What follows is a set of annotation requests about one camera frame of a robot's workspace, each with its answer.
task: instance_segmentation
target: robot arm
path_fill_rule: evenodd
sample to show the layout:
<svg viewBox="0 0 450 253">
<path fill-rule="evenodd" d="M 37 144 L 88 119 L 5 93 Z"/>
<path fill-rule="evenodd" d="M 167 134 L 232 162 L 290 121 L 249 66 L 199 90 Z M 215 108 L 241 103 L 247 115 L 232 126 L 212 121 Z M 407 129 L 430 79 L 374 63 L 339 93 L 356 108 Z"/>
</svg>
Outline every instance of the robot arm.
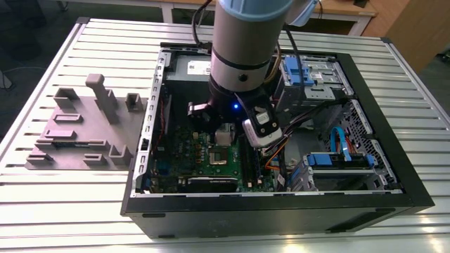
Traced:
<svg viewBox="0 0 450 253">
<path fill-rule="evenodd" d="M 189 104 L 196 128 L 241 126 L 249 144 L 264 147 L 281 137 L 261 84 L 294 0 L 219 0 L 211 49 L 209 99 Z"/>
</svg>

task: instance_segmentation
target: green circuit board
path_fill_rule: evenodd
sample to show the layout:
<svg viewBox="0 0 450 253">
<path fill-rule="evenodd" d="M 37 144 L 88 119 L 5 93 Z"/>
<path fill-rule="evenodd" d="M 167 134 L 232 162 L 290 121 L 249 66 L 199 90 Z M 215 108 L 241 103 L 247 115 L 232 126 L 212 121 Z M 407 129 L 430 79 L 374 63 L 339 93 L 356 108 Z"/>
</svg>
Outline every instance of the green circuit board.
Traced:
<svg viewBox="0 0 450 253">
<path fill-rule="evenodd" d="M 260 176 L 259 162 L 248 164 L 259 180 L 248 184 L 243 180 L 243 166 L 239 142 L 227 147 L 211 144 L 209 135 L 176 127 L 175 134 L 165 144 L 167 156 L 155 164 L 157 171 L 157 192 L 176 193 L 183 178 L 209 177 L 235 178 L 237 192 L 272 191 L 272 178 Z"/>
</svg>

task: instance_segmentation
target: blue latch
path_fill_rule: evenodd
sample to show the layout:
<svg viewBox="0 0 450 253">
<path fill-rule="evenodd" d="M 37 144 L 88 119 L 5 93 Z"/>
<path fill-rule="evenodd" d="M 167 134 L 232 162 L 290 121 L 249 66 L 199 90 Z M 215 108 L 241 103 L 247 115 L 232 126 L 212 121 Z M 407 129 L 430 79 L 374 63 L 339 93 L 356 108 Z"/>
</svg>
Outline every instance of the blue latch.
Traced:
<svg viewBox="0 0 450 253">
<path fill-rule="evenodd" d="M 296 57 L 285 57 L 284 58 L 285 63 L 285 71 L 290 76 L 290 83 L 292 86 L 300 86 L 300 76 L 299 76 L 299 70 L 298 70 L 298 63 L 296 63 Z M 315 81 L 310 78 L 310 68 L 306 66 L 302 67 L 303 70 L 303 84 L 304 86 L 312 86 L 315 84 Z"/>
<path fill-rule="evenodd" d="M 312 155 L 307 155 L 307 160 L 308 160 L 308 166 L 314 166 L 315 165 L 315 159 Z"/>
<path fill-rule="evenodd" d="M 314 154 L 314 159 L 316 165 L 332 165 L 328 154 Z"/>
<path fill-rule="evenodd" d="M 371 154 L 367 154 L 366 155 L 366 159 L 367 159 L 367 162 L 368 162 L 368 166 L 374 167 L 374 165 L 375 165 L 375 158 L 374 158 L 374 156 Z"/>
</svg>

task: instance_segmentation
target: wooden desk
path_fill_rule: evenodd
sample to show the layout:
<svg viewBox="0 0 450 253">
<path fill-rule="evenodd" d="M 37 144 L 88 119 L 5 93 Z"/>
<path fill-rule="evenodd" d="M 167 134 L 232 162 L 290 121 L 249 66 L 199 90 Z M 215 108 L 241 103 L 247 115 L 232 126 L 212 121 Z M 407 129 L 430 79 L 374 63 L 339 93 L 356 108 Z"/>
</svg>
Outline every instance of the wooden desk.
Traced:
<svg viewBox="0 0 450 253">
<path fill-rule="evenodd" d="M 212 0 L 211 4 L 207 7 L 207 10 L 213 11 L 213 5 L 216 4 L 216 1 L 217 0 Z M 164 6 L 161 6 L 164 22 L 172 23 L 173 20 L 171 16 L 171 9 L 197 9 L 199 6 L 204 3 L 204 0 L 161 0 L 161 2 L 164 2 Z M 350 0 L 322 0 L 322 5 L 322 19 L 355 22 L 348 33 L 348 35 L 354 36 L 360 36 L 370 22 L 370 19 L 378 14 L 370 2 L 367 3 L 364 8 L 359 8 L 358 6 L 352 5 L 352 1 Z M 320 6 L 318 4 L 311 18 L 319 18 L 319 12 Z"/>
<path fill-rule="evenodd" d="M 197 9 L 204 3 L 204 0 L 65 0 L 67 2 L 99 3 L 99 4 L 119 4 L 159 7 L 163 11 L 164 23 L 173 23 L 172 9 Z M 207 6 L 208 11 L 215 10 L 217 0 L 212 0 Z M 364 8 L 352 5 L 350 0 L 322 0 L 324 20 L 352 21 L 348 35 L 359 36 L 366 29 L 368 21 L 376 16 L 378 12 L 372 5 L 367 3 Z M 319 18 L 320 7 L 315 7 L 311 18 Z"/>
</svg>

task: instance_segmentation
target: slotted aluminum table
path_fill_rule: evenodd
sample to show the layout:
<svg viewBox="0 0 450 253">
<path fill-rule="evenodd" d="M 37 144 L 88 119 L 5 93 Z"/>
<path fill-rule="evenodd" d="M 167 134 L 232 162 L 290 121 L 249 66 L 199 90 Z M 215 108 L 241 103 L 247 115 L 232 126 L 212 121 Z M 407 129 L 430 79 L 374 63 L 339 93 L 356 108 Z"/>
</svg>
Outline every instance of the slotted aluminum table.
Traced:
<svg viewBox="0 0 450 253">
<path fill-rule="evenodd" d="M 197 30 L 201 41 L 212 28 Z M 53 252 L 444 252 L 450 248 L 448 117 L 400 57 L 378 38 L 294 33 L 298 47 L 348 53 L 402 142 L 435 207 L 356 233 L 151 240 L 119 215 L 125 171 L 30 171 L 25 158 L 56 103 L 57 88 L 101 73 L 115 95 L 148 97 L 160 42 L 192 43 L 180 24 L 91 19 L 77 23 L 0 145 L 0 250 Z M 281 48 L 290 48 L 284 33 Z"/>
</svg>

